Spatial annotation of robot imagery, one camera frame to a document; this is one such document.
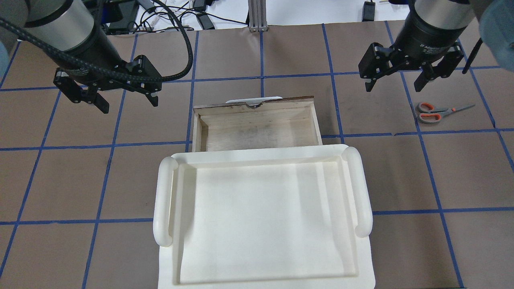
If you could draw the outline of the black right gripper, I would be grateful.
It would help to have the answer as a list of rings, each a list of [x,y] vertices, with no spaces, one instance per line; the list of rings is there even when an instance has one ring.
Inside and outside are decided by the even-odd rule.
[[[414,90],[418,93],[437,77],[449,77],[463,58],[464,51],[457,42],[438,55],[426,54],[421,47],[417,47],[415,54],[411,55],[394,45],[384,47],[373,42],[359,62],[358,70],[360,77],[365,79],[366,92],[370,93],[381,77],[397,71],[420,69],[422,72],[414,81]]]

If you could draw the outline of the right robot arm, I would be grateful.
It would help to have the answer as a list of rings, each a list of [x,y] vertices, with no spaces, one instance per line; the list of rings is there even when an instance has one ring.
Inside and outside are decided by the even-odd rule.
[[[449,77],[464,58],[457,42],[473,19],[479,22],[481,44],[489,47],[503,69],[513,71],[512,0],[408,0],[409,14],[390,47],[373,42],[358,64],[370,92],[376,81],[397,71],[417,71],[420,92],[428,82]]]

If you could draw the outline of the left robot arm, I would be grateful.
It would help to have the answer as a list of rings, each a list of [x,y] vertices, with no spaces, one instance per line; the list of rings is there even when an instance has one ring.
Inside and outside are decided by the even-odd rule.
[[[2,0],[1,19],[73,57],[109,71],[131,76],[159,77],[145,55],[125,61],[81,0]],[[124,89],[145,95],[158,106],[162,85],[102,75],[82,65],[50,55],[57,64],[53,83],[74,103],[93,104],[107,114],[110,105],[100,90]]]

